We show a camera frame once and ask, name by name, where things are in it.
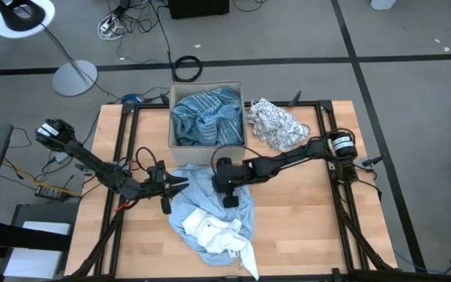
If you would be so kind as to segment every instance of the blue striped cloth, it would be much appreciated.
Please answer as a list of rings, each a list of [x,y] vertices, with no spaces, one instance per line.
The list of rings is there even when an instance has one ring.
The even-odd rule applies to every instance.
[[[243,144],[240,95],[230,88],[192,94],[171,111],[175,138],[181,146]]]

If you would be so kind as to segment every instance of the lamp base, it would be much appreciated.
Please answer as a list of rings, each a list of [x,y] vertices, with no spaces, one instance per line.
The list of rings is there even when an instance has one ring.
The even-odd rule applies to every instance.
[[[85,60],[75,60],[80,74],[66,63],[61,66],[53,75],[53,89],[62,96],[77,96],[90,89],[97,80],[97,68],[93,63]]]

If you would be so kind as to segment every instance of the wooden table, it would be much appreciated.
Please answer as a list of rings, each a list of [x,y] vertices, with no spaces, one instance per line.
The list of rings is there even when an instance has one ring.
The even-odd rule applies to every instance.
[[[366,156],[352,102],[333,101],[333,105],[337,125],[355,133],[359,155]],[[287,110],[310,127],[310,136],[320,136],[313,107]],[[92,152],[104,161],[112,161],[120,116],[121,106],[102,106]],[[168,109],[141,110],[135,150],[140,146],[149,147],[158,160],[164,160],[167,170],[171,172],[175,168],[175,160],[168,149],[168,120]],[[130,123],[129,117],[122,152],[126,152]],[[247,134],[248,146],[260,154],[279,153],[253,136],[250,125]],[[140,157],[144,167],[152,163],[147,155],[140,154]],[[145,172],[136,171],[134,177],[142,181],[146,178]],[[373,183],[372,176],[365,172],[359,172],[359,177]],[[88,183],[83,193],[96,184],[96,180]],[[362,183],[353,183],[352,190],[363,235],[388,264],[396,266],[376,190]],[[101,186],[81,201],[67,260],[67,274],[80,266],[99,238],[106,193],[107,189]],[[323,274],[330,273],[335,267],[345,273],[324,161],[308,161],[284,170],[267,183],[251,186],[251,194],[255,205],[252,244],[261,276]],[[355,265],[359,267],[352,235],[350,244]],[[109,260],[110,245],[106,248],[104,273],[107,273]],[[223,276],[249,276],[249,273],[239,263],[212,267],[202,262],[198,254],[191,251],[169,226],[168,217],[161,212],[159,198],[142,200],[125,213],[117,278]]]

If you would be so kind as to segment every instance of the light blue cloth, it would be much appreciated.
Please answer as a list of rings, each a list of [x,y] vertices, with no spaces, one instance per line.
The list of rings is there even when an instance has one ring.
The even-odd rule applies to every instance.
[[[242,109],[227,87],[187,96],[171,110],[175,138],[181,146],[243,144]]]
[[[171,214],[168,218],[170,226],[191,249],[197,251],[200,257],[210,266],[227,266],[237,258],[230,258],[227,251],[221,254],[208,254],[201,247],[196,238],[187,235],[182,227],[182,222],[196,208],[208,212],[224,222],[232,222],[238,219],[243,223],[239,235],[251,240],[254,234],[254,203],[247,186],[236,188],[236,195],[240,198],[240,205],[237,208],[224,208],[222,199],[224,195],[218,194],[211,185],[213,171],[211,168],[199,168],[194,164],[178,168],[172,175],[186,177],[189,179],[189,186],[173,197],[171,202]]]

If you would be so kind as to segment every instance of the concrete floor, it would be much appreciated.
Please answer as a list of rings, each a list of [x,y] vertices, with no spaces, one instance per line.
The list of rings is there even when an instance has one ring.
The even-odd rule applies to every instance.
[[[108,13],[97,0],[55,0],[56,18],[50,30],[78,59],[98,66],[130,64],[119,60],[119,42],[103,42],[96,35],[98,20]],[[358,56],[451,54],[451,1],[398,0],[393,9],[377,12],[367,0],[340,0],[341,10]],[[253,6],[253,1],[238,0]],[[79,10],[87,9],[88,13]],[[202,60],[347,57],[345,42],[330,1],[270,0],[254,13],[233,6],[224,16],[172,20],[161,11],[172,55],[194,55]],[[166,62],[159,27],[148,34],[129,34],[122,56]],[[59,67],[63,57],[44,34],[9,40],[0,37],[0,70]],[[451,259],[451,60],[431,62],[362,63],[378,120],[399,177],[424,261],[443,271]],[[181,71],[192,75],[192,69]],[[45,118],[64,118],[82,139],[99,110],[113,99],[97,88],[66,98],[54,93],[51,74],[0,77],[0,123],[33,132]],[[271,64],[206,67],[199,81],[241,80],[246,99],[287,100],[302,90],[302,99],[350,99],[355,104],[370,156],[379,149],[372,124],[350,63]],[[145,92],[171,84],[169,70],[104,71],[99,85],[116,94]],[[16,131],[12,145],[25,143]],[[12,149],[7,158],[38,174],[48,157],[39,144]],[[13,177],[2,168],[1,173]],[[377,167],[377,185],[384,192],[384,216],[395,250],[410,259],[402,225],[385,169]],[[49,176],[61,186],[73,165]],[[80,190],[81,177],[69,188]],[[25,190],[0,179],[0,221],[9,222],[17,204],[43,203]],[[401,268],[413,267],[398,258]]]

